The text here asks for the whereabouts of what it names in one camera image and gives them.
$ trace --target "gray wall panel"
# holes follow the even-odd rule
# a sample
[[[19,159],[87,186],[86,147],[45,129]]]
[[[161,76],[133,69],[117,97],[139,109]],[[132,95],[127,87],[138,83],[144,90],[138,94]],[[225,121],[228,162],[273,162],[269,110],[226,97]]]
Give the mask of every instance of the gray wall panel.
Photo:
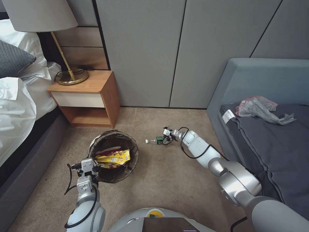
[[[284,0],[252,57],[309,59],[308,22],[308,0]]]
[[[67,0],[79,26],[97,26],[92,0]]]
[[[6,12],[6,9],[4,8],[4,5],[1,0],[0,0],[0,12]]]
[[[97,1],[121,105],[168,107],[184,3]]]
[[[233,57],[249,57],[280,0],[188,0],[170,107],[206,108]]]

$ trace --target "white duvet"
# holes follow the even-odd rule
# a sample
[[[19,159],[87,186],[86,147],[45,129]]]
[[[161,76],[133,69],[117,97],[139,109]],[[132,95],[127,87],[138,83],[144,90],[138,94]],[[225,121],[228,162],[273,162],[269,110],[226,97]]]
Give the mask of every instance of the white duvet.
[[[32,130],[36,105],[20,78],[0,79],[0,166]]]

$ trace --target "bed frame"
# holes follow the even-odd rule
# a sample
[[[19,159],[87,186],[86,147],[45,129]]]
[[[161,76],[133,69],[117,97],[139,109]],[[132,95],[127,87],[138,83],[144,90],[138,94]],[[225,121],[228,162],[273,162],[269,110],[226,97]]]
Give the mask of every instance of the bed frame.
[[[247,166],[237,143],[222,120],[222,104],[264,96],[278,104],[309,105],[309,60],[234,58],[226,65],[207,108],[225,156]]]
[[[9,18],[0,12],[0,20]],[[64,61],[48,32],[38,33],[47,61],[56,62],[65,69]],[[64,137],[68,122],[59,114],[35,146],[26,155],[7,181],[0,187],[0,231],[6,231],[30,197],[45,170],[53,160]]]

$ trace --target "beige carpet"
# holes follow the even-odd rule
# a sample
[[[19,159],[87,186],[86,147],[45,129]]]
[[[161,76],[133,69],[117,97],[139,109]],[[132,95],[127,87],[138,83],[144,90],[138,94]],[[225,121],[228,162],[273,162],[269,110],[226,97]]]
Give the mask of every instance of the beige carpet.
[[[186,126],[221,150],[205,110],[121,108],[116,129],[135,138],[139,160],[133,173],[117,184],[99,183],[100,201],[106,210],[103,231],[124,214],[144,207],[167,208],[195,219],[216,231],[229,231],[244,216],[220,192],[217,178],[196,160],[187,158],[178,142],[169,146],[145,144],[161,136],[163,127]],[[88,155],[90,142],[106,128],[69,128],[55,158],[41,178],[9,231],[65,231],[75,207],[77,191],[66,196],[67,163]],[[72,184],[77,180],[73,173]],[[251,231],[244,222],[235,231]]]

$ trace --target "chip bag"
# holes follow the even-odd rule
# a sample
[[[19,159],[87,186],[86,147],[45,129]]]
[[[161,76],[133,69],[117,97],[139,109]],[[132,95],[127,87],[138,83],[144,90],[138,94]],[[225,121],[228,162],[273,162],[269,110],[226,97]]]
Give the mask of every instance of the chip bag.
[[[130,150],[122,150],[104,156],[96,156],[95,160],[102,168],[118,168],[130,160]]]

